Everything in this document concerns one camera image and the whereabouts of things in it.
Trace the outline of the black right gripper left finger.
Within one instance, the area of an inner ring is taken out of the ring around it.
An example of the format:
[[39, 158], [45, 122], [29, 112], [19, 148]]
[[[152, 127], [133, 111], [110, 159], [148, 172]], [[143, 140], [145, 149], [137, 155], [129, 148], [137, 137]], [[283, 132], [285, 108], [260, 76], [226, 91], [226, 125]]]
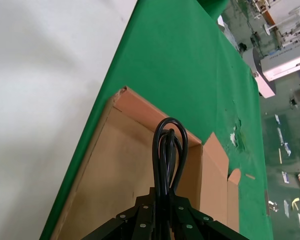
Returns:
[[138, 196], [133, 207], [117, 214], [84, 237], [85, 240], [150, 240], [153, 237], [155, 189]]

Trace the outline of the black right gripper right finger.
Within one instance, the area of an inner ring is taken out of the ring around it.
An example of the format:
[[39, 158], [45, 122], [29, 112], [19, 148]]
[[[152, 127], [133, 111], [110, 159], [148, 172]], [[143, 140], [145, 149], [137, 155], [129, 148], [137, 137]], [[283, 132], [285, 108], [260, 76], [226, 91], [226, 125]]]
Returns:
[[172, 231], [176, 240], [244, 240], [245, 237], [172, 195]]

